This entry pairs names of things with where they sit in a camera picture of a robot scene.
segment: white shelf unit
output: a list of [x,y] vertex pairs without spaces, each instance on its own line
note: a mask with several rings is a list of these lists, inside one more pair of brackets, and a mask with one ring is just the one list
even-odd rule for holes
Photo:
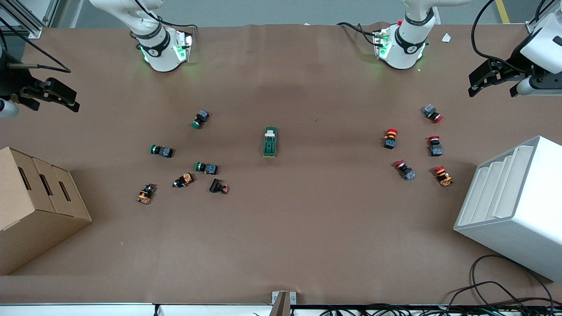
[[562,146],[537,136],[480,164],[457,232],[562,282]]

